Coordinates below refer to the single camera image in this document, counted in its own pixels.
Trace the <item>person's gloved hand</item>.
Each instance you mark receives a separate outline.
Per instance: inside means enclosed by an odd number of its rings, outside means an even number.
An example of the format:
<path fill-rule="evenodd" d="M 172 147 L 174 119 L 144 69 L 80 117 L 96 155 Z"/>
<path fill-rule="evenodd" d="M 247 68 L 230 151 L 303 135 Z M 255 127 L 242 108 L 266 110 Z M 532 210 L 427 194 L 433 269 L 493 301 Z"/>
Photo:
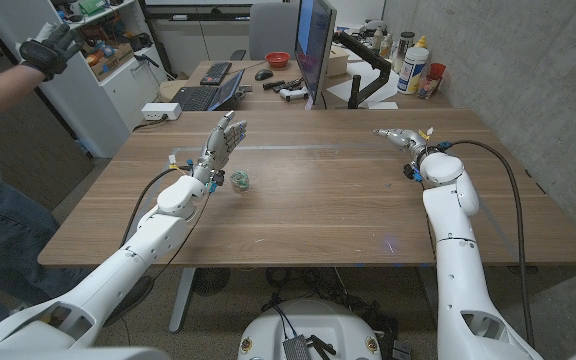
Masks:
<path fill-rule="evenodd" d="M 61 74 L 67 62 L 81 50 L 75 42 L 75 33 L 66 23 L 60 25 L 45 23 L 36 38 L 28 38 L 17 46 L 21 64 L 34 68 L 50 81 Z"/>

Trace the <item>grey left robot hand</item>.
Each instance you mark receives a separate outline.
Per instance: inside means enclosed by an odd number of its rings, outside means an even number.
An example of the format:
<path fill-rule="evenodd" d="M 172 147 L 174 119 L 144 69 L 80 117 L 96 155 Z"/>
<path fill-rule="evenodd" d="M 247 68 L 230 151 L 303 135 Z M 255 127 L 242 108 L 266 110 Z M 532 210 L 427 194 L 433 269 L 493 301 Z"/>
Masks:
<path fill-rule="evenodd" d="M 193 166 L 192 177 L 206 184 L 214 172 L 222 170 L 229 155 L 245 138 L 247 122 L 231 124 L 235 112 L 227 112 L 212 130 L 202 147 L 197 163 Z"/>

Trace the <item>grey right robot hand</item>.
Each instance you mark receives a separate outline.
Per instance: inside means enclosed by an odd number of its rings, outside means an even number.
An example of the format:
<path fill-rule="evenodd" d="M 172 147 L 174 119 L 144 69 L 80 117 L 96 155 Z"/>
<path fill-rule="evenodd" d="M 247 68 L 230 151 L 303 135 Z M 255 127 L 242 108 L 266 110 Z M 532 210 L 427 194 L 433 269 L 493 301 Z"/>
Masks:
<path fill-rule="evenodd" d="M 399 149 L 407 149 L 412 157 L 412 164 L 420 167 L 425 156 L 428 155 L 428 142 L 418 132 L 405 129 L 375 129 L 374 135 L 386 138 Z"/>

